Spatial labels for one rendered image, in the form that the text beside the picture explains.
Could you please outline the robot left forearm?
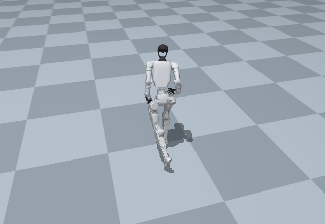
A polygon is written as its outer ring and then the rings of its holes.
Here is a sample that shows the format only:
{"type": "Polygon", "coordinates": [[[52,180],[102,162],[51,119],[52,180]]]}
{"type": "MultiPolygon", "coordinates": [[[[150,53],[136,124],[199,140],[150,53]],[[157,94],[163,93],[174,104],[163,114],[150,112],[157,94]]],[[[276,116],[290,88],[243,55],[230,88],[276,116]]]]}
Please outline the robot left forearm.
{"type": "Polygon", "coordinates": [[[146,85],[147,83],[147,79],[145,80],[145,92],[144,92],[144,95],[145,97],[148,98],[148,100],[151,98],[150,96],[150,89],[151,89],[151,86],[150,85],[146,85]]]}

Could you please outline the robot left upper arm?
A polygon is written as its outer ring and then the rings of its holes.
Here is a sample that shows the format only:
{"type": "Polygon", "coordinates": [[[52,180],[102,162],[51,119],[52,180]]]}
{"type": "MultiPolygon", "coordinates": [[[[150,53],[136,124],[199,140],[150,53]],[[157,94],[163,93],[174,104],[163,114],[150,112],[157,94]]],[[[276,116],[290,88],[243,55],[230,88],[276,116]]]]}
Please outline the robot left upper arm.
{"type": "Polygon", "coordinates": [[[153,61],[149,61],[147,64],[146,64],[146,79],[147,79],[147,83],[146,84],[149,84],[151,85],[152,84],[152,79],[151,79],[151,75],[152,75],[152,67],[153,67],[153,61]]]}

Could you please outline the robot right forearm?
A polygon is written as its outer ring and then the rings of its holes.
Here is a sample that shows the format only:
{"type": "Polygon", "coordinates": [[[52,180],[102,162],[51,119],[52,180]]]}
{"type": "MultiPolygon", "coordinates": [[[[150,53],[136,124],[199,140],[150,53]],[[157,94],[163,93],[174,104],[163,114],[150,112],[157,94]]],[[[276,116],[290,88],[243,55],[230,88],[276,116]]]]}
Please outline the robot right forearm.
{"type": "Polygon", "coordinates": [[[173,93],[175,95],[180,94],[181,93],[181,80],[180,80],[180,85],[175,85],[175,87],[176,87],[176,91],[174,91],[173,93]]]}

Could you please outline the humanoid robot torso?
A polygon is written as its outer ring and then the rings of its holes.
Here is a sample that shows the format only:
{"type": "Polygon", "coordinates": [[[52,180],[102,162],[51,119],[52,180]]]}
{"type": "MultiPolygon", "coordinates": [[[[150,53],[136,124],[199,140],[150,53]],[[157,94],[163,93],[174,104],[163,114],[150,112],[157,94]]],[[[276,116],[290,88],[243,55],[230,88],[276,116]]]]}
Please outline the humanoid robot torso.
{"type": "Polygon", "coordinates": [[[169,95],[163,87],[168,87],[171,78],[172,64],[170,61],[158,61],[153,63],[153,83],[155,87],[159,87],[155,98],[158,100],[158,105],[163,106],[169,104],[169,95]]]}

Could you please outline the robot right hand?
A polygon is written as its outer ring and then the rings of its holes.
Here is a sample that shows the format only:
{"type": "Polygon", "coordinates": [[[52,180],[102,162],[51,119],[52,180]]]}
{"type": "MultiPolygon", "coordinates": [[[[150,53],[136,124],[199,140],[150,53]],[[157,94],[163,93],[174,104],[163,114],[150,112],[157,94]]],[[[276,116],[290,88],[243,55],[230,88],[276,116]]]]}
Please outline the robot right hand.
{"type": "MultiPolygon", "coordinates": [[[[172,89],[172,88],[168,88],[168,89],[169,89],[168,91],[170,91],[170,92],[172,92],[172,93],[173,93],[174,91],[176,91],[175,89],[172,89]]],[[[167,91],[167,92],[168,92],[168,91],[167,91]]],[[[170,93],[170,92],[168,92],[168,93],[170,93]]],[[[172,94],[172,93],[170,93],[170,94],[172,94]]],[[[170,95],[170,94],[169,94],[169,95],[170,95]]],[[[174,93],[173,93],[172,95],[174,95],[174,93]]]]}

